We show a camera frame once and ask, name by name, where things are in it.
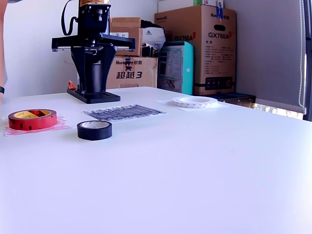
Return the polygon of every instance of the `black tape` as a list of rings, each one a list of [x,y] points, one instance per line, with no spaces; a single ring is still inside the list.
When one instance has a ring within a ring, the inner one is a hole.
[[[113,135],[113,126],[105,121],[86,121],[77,125],[78,137],[84,140],[104,140]]]

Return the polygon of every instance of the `white tape roll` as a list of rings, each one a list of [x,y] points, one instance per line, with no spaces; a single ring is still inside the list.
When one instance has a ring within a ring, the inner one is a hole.
[[[184,108],[212,108],[218,103],[217,99],[210,97],[176,97],[172,104]]]

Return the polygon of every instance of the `red tape roll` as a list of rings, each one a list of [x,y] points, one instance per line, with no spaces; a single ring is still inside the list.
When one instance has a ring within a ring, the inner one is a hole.
[[[9,115],[9,126],[14,130],[38,130],[49,128],[58,122],[56,111],[25,110]]]

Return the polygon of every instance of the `cyan box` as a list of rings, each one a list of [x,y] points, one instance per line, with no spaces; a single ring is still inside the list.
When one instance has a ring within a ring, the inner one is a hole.
[[[159,89],[193,94],[194,47],[186,41],[165,43],[159,52]]]

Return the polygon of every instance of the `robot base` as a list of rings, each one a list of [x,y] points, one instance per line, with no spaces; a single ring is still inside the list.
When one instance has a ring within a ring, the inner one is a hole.
[[[99,95],[83,95],[75,90],[67,90],[67,93],[78,98],[87,104],[104,103],[104,102],[115,102],[120,101],[120,96],[111,93],[99,94]]]

